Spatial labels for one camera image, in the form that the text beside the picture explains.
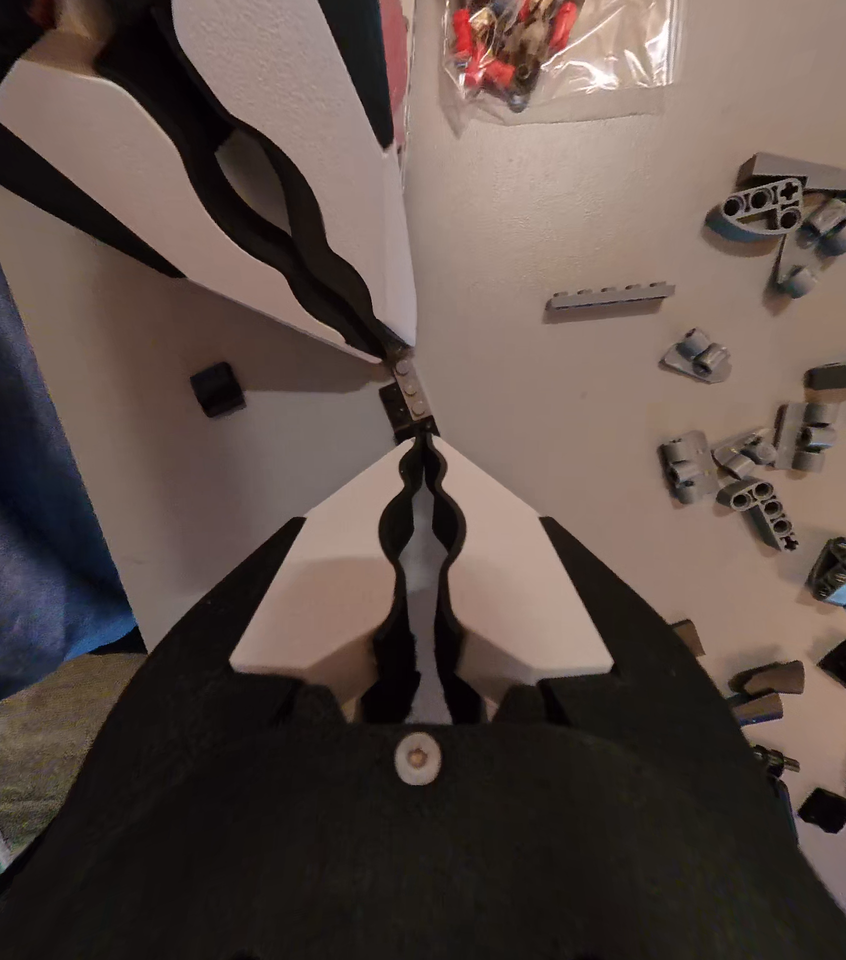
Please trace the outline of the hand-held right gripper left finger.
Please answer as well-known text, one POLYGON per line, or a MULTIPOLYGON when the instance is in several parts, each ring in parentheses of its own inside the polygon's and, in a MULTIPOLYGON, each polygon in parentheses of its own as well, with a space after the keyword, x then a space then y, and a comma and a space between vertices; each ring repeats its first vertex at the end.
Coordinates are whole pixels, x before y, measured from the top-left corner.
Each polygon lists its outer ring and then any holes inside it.
POLYGON ((424 478, 420 438, 398 444, 302 519, 230 656, 242 674, 292 678, 407 719, 420 683, 402 554, 424 478))

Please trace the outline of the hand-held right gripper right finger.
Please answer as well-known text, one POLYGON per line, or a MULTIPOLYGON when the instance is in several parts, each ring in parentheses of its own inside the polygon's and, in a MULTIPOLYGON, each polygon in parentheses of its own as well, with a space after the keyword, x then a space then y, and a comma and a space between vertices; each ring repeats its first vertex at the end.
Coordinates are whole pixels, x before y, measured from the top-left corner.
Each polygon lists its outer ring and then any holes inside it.
POLYGON ((613 657, 543 516, 443 438, 426 438, 423 457, 446 553, 433 639, 452 722, 483 722, 514 687, 609 674, 613 657))

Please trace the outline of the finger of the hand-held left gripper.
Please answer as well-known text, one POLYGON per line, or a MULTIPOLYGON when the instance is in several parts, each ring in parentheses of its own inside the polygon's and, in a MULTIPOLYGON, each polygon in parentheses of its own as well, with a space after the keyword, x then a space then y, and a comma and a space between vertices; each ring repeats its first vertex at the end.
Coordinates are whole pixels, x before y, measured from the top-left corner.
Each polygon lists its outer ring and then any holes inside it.
POLYGON ((275 144, 312 192, 330 253, 375 320, 417 342, 396 147, 381 146, 319 2, 171 2, 177 41, 225 112, 275 144))
POLYGON ((228 238, 205 210, 171 138, 90 55, 25 55, 0 83, 0 123, 113 214, 184 277, 371 364, 285 273, 228 238))

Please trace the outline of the grey studded lego plate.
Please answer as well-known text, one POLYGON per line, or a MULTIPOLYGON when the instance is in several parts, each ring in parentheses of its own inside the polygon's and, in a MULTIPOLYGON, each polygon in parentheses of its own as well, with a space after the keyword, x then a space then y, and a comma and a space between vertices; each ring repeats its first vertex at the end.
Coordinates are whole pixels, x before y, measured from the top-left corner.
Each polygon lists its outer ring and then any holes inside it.
POLYGON ((677 291, 675 284, 658 281, 559 292, 547 300, 543 321, 560 323, 653 314, 677 291))

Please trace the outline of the pile of black lego pieces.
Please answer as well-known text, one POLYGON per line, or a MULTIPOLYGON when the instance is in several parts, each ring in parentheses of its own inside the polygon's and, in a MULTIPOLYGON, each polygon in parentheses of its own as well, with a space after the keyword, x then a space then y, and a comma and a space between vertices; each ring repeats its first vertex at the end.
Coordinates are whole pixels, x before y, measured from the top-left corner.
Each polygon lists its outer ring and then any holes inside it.
POLYGON ((726 702, 813 866, 846 894, 846 635, 744 660, 726 702))

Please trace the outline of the person's left hand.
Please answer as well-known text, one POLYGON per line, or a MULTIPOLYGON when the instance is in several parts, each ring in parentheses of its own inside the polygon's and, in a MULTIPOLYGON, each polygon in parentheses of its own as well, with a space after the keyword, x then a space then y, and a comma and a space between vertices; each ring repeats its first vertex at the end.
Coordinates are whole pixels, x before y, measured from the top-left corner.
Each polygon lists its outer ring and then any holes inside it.
POLYGON ((397 161, 404 168, 409 120, 408 96, 414 54, 415 1, 378 1, 397 161))

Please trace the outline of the zip bag of red pins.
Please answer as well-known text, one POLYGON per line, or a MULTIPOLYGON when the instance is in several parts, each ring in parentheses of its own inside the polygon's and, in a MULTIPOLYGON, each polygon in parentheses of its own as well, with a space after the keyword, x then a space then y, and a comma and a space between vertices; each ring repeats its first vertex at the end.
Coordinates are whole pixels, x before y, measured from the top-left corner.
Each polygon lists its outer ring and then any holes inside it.
POLYGON ((472 123, 547 125, 658 114, 678 78, 688 2, 448 1, 440 102, 472 123))

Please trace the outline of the pile of dark grey pieces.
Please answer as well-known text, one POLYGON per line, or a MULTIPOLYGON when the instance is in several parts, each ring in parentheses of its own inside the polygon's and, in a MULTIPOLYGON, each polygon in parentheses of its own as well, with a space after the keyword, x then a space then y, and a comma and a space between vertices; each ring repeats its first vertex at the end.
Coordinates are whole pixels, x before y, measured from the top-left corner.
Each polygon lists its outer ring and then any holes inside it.
MULTIPOLYGON (((705 226, 730 243, 776 244, 772 288, 788 301, 808 296, 828 266, 846 257, 846 168, 755 153, 740 169, 736 188, 707 213, 705 226)), ((810 368, 803 378, 813 395, 846 392, 846 361, 810 368)), ((710 474, 733 479, 717 495, 720 503, 753 515, 768 546, 798 547, 792 523, 768 482, 754 471, 819 473, 837 436, 838 402, 790 402, 774 426, 752 430, 711 448, 696 431, 660 448, 670 491, 693 503, 715 490, 710 474)), ((846 537, 830 538, 808 578, 813 597, 846 612, 846 537)))

